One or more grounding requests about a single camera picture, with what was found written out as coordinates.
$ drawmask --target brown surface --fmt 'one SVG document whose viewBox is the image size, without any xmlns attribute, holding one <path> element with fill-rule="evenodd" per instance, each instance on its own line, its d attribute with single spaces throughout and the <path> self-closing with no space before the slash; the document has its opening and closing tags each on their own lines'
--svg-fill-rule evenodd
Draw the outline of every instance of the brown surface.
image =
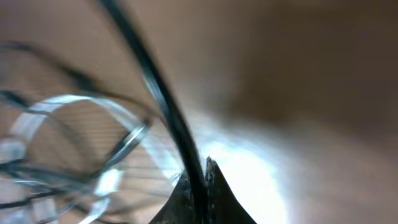
<svg viewBox="0 0 398 224">
<path fill-rule="evenodd" d="M 271 164 L 289 222 L 396 223 L 394 2 L 126 3 L 200 149 L 232 142 Z M 2 1 L 0 35 L 47 46 L 113 90 L 150 102 L 139 70 L 94 4 Z M 40 74 L 15 64 L 12 71 Z M 236 196 L 257 222 L 267 216 L 248 209 L 255 198 Z"/>
</svg>

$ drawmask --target black wire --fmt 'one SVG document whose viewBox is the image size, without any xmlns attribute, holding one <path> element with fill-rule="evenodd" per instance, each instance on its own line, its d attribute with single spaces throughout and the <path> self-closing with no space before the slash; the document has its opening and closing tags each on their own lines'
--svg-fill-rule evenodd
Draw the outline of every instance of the black wire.
<svg viewBox="0 0 398 224">
<path fill-rule="evenodd" d="M 0 100 L 19 108 L 29 108 L 30 106 L 26 99 L 10 90 L 0 90 Z"/>
<path fill-rule="evenodd" d="M 137 58 L 144 72 L 144 80 L 153 97 L 159 102 L 160 109 L 165 116 L 170 133 L 179 149 L 182 161 L 189 176 L 192 188 L 195 210 L 199 218 L 206 221 L 207 187 L 202 173 L 196 145 L 185 124 L 167 85 L 163 81 L 155 63 L 150 58 L 136 28 L 128 21 L 121 7 L 113 0 L 97 0 L 116 24 L 118 30 L 127 42 L 129 50 Z"/>
<path fill-rule="evenodd" d="M 55 196 L 55 195 L 60 195 L 60 194 L 63 194 L 63 192 L 59 191 L 58 189 L 52 189 L 50 192 L 39 193 L 39 194 L 30 196 L 30 197 L 27 197 L 25 200 L 20 200 L 17 202 L 2 203 L 2 204 L 0 204 L 0 210 L 8 209 L 8 208 L 23 207 L 23 206 L 30 204 L 30 202 L 33 199 L 50 197 L 50 196 Z"/>
<path fill-rule="evenodd" d="M 56 56 L 34 45 L 18 41 L 7 41 L 2 42 L 0 48 L 31 53 L 51 67 L 60 70 L 79 90 L 98 92 L 99 87 L 96 82 L 85 72 L 70 66 Z"/>
</svg>

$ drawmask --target dark object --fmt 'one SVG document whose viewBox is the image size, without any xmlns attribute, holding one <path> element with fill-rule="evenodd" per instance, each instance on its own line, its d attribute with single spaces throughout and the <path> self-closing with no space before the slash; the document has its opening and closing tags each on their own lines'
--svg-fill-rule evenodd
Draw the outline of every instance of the dark object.
<svg viewBox="0 0 398 224">
<path fill-rule="evenodd" d="M 136 33 L 135 28 L 127 20 L 127 17 L 124 15 L 119 5 L 116 4 L 116 1 L 98 1 L 103 5 L 118 27 L 133 56 L 137 58 L 139 65 L 144 72 L 144 80 L 147 83 L 147 87 L 155 100 L 159 102 L 160 110 L 165 117 L 168 128 L 170 129 L 170 134 L 179 149 L 182 161 L 186 168 L 190 186 L 192 188 L 195 210 L 197 214 L 200 214 L 200 220 L 205 221 L 207 217 L 206 184 L 200 167 L 196 145 L 193 142 L 184 118 L 178 109 L 173 96 L 167 88 L 167 85 L 160 76 L 155 63 L 144 48 L 144 44 Z"/>
<path fill-rule="evenodd" d="M 169 200 L 149 224 L 201 223 L 193 209 L 187 178 L 186 174 L 181 176 Z M 207 159 L 206 181 L 209 224 L 256 223 L 236 200 L 217 163 L 210 158 Z"/>
<path fill-rule="evenodd" d="M 21 108 L 22 110 L 27 110 L 30 106 L 27 100 L 9 90 L 0 90 L 0 101 Z"/>
<path fill-rule="evenodd" d="M 81 91 L 93 93 L 99 91 L 99 88 L 98 86 L 96 86 L 95 81 L 92 80 L 87 74 L 76 68 L 73 68 L 72 66 L 58 59 L 56 56 L 44 51 L 37 46 L 23 42 L 9 41 L 2 43 L 0 47 L 2 49 L 11 49 L 30 53 L 36 56 L 47 65 L 50 65 L 56 70 L 60 70 L 61 72 L 63 72 L 63 74 L 69 79 L 69 81 L 73 82 L 73 84 Z"/>
</svg>

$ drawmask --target blurry background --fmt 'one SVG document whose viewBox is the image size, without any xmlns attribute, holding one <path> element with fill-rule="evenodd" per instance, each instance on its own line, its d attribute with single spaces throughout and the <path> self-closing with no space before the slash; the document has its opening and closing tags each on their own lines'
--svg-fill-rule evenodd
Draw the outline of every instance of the blurry background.
<svg viewBox="0 0 398 224">
<path fill-rule="evenodd" d="M 397 4 L 122 2 L 201 154 L 219 161 L 255 221 L 396 223 Z M 92 1 L 1 0 L 0 40 L 38 43 L 156 108 Z M 46 72 L 1 57 L 4 74 Z"/>
</svg>

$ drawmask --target bright light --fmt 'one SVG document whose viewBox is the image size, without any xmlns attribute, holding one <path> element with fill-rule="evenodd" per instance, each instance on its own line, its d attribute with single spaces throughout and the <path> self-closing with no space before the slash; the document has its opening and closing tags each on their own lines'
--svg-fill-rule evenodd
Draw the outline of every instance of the bright light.
<svg viewBox="0 0 398 224">
<path fill-rule="evenodd" d="M 270 174 L 271 168 L 250 149 L 213 141 L 201 155 L 218 163 L 235 197 L 254 221 L 287 223 L 285 205 Z"/>
</svg>

